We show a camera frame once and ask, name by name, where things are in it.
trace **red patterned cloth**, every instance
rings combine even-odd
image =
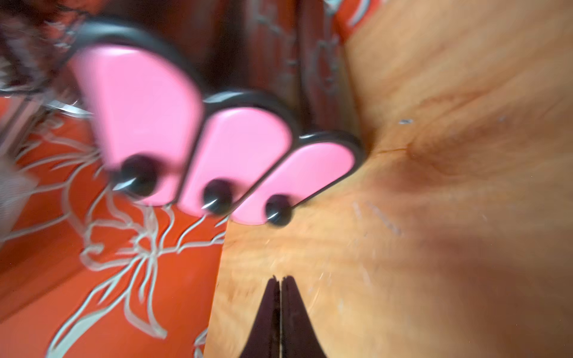
[[[346,41],[376,9],[387,0],[324,0],[336,13],[336,22],[343,41]]]
[[[0,242],[0,356],[200,355],[226,223],[113,194],[87,121],[47,119],[17,164],[39,184]]]

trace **wooden surface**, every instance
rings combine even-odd
[[[372,149],[229,226],[206,357],[293,275],[331,357],[573,356],[573,2],[392,0],[348,43]],[[411,124],[400,124],[411,119]]]

